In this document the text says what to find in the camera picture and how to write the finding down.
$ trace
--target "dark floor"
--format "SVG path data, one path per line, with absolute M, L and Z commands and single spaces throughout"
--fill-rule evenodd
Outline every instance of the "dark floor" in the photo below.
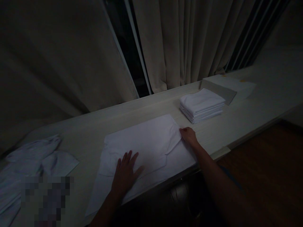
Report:
M 275 125 L 217 163 L 274 226 L 303 225 L 303 134 Z
M 248 199 L 274 226 L 302 226 L 303 134 L 275 125 L 217 162 L 240 183 Z M 197 174 L 115 218 L 114 226 L 198 226 L 188 195 Z

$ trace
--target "left hand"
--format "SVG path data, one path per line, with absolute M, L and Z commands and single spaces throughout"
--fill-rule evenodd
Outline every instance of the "left hand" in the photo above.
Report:
M 132 158 L 132 151 L 125 153 L 123 159 L 118 160 L 111 192 L 122 199 L 128 190 L 132 188 L 138 176 L 144 170 L 144 166 L 140 166 L 137 171 L 133 172 L 133 167 L 139 153 L 136 153 Z

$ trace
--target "pixelated area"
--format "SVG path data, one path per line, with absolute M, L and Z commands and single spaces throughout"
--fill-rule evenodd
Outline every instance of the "pixelated area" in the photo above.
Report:
M 21 221 L 26 226 L 61 226 L 73 184 L 73 177 L 24 177 Z

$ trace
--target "curtain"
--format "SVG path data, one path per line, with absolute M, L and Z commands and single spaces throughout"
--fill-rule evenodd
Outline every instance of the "curtain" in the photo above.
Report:
M 223 73 L 254 0 L 133 0 L 154 93 Z
M 45 124 L 136 98 L 99 1 L 2 1 L 0 150 Z

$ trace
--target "hand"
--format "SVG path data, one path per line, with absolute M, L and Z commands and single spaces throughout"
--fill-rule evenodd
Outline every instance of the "hand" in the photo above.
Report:
M 197 137 L 196 137 L 196 133 L 192 128 L 186 127 L 183 129 L 179 129 L 179 131 L 181 133 L 183 140 L 185 142 L 187 142 L 190 146 L 193 147 L 193 146 L 199 144 Z
M 137 152 L 132 158 L 132 151 L 125 153 L 123 159 L 118 160 L 113 184 L 111 185 L 111 191 L 120 199 L 122 199 L 128 190 L 132 188 L 138 176 L 144 170 L 143 166 L 140 166 L 137 171 L 133 172 L 133 167 L 139 153 Z

